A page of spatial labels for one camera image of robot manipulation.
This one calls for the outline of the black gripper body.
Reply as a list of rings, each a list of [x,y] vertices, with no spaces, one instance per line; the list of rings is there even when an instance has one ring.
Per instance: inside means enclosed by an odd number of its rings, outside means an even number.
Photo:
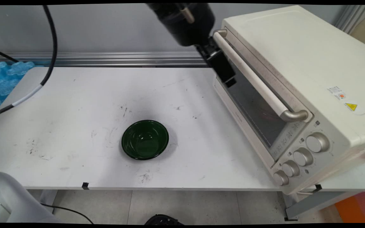
[[[208,3],[147,3],[177,43],[208,45],[215,16]]]

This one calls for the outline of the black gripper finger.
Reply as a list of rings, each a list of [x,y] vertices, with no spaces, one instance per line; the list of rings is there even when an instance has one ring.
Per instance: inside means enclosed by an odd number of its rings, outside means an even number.
[[[215,62],[216,45],[196,45],[196,49],[205,62]]]
[[[236,80],[234,78],[236,73],[230,65],[223,51],[218,50],[211,53],[211,55],[207,57],[207,63],[211,68],[214,69],[221,82],[227,88],[230,88],[236,83]]]

